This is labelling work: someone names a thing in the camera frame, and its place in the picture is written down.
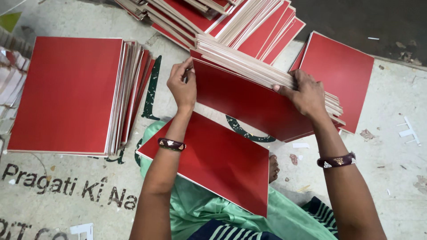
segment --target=concrete floor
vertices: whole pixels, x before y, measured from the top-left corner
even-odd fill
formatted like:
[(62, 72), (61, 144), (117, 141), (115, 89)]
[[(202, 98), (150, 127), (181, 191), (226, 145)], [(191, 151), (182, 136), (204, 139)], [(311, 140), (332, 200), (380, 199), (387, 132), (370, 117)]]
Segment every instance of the concrete floor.
[[(14, 1), (6, 2), (12, 6)], [(14, 34), (28, 41), (45, 35), (122, 37), (145, 43), (154, 56), (162, 55), (153, 115), (162, 119), (174, 115), (176, 105), (166, 80), (172, 64), (189, 54), (148, 25), (135, 21), (121, 9), (75, 0), (46, 0), (40, 4), (28, 0), (16, 11), (23, 14)], [(301, 42), (292, 42), (275, 67), (287, 71), (301, 48)], [(357, 128), (357, 133), (369, 130), (374, 138), (342, 134), (347, 148), (357, 155), (357, 166), (389, 239), (427, 239), (427, 127), (423, 120), (427, 117), (426, 80), (427, 72), (375, 60)], [(225, 115), (218, 111), (200, 104), (195, 111), (231, 128)], [(116, 160), (4, 151), (0, 161), (0, 229), (5, 231), (0, 232), (0, 238), (7, 239), (10, 232), (10, 239), (66, 236), (72, 240), (77, 235), (70, 234), (71, 226), (93, 223), (95, 239), (128, 239), (134, 203), (143, 183), (135, 158), (136, 145), (144, 129), (154, 122), (140, 117), (141, 114), (142, 107), (132, 139), (123, 156)], [(398, 133), (407, 129), (396, 126), (405, 122), (404, 116), (409, 118), (422, 146), (415, 142), (405, 144), (411, 140), (409, 136), (399, 137)], [(266, 136), (244, 123), (240, 125), (255, 136)], [(319, 154), (314, 136), (294, 142), (308, 143), (310, 148), (294, 149), (292, 144), (277, 141), (259, 143), (278, 156), (281, 172), (271, 186), (297, 204), (312, 196), (329, 204), (322, 169), (316, 165)], [(295, 166), (290, 154), (302, 155), (303, 159)], [(18, 181), (20, 171), (26, 173)], [(46, 191), (46, 179), (42, 176), (51, 176)], [(295, 192), (308, 185), (303, 192)]]

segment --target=paper scrap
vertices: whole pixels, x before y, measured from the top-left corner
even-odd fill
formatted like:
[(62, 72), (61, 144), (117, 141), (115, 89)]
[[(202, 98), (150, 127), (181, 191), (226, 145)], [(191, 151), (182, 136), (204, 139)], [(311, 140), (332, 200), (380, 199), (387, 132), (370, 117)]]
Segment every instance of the paper scrap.
[(94, 223), (86, 223), (70, 227), (71, 234), (78, 234), (77, 239), (80, 240), (80, 234), (86, 233), (86, 240), (94, 240)]
[(310, 145), (308, 145), (308, 143), (293, 143), (292, 144), (293, 148), (310, 148)]

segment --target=white paper scrap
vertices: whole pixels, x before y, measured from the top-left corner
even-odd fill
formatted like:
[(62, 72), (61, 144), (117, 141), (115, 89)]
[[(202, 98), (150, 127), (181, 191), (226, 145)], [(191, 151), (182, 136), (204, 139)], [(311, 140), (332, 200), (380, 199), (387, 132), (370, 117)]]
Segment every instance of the white paper scrap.
[(308, 143), (293, 143), (292, 144), (293, 148), (310, 148), (310, 145), (308, 145)]

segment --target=hand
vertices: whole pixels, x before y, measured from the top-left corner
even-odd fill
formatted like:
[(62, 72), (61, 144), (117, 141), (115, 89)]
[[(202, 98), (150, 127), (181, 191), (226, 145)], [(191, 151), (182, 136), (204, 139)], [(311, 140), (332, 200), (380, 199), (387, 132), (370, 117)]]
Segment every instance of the hand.
[(291, 71), (289, 74), (296, 79), (298, 91), (279, 85), (273, 86), (274, 91), (289, 98), (296, 109), (311, 120), (327, 116), (323, 83), (316, 82), (312, 75), (307, 75), (300, 69)]
[(183, 63), (172, 66), (166, 85), (175, 98), (178, 111), (193, 111), (197, 90), (192, 57), (187, 58)]

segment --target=green cloth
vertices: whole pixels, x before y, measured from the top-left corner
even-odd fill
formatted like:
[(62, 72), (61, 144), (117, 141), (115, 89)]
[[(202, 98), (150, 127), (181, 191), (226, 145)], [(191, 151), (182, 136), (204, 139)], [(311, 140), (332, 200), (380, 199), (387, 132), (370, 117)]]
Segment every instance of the green cloth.
[[(151, 124), (144, 132), (142, 144), (165, 124), (162, 121)], [(140, 160), (141, 175), (145, 177), (151, 161), (143, 157)], [(256, 232), (268, 231), (284, 240), (336, 240), (323, 225), (272, 187), (269, 187), (266, 219), (177, 176), (170, 198), (172, 239), (187, 239), (211, 219)]]

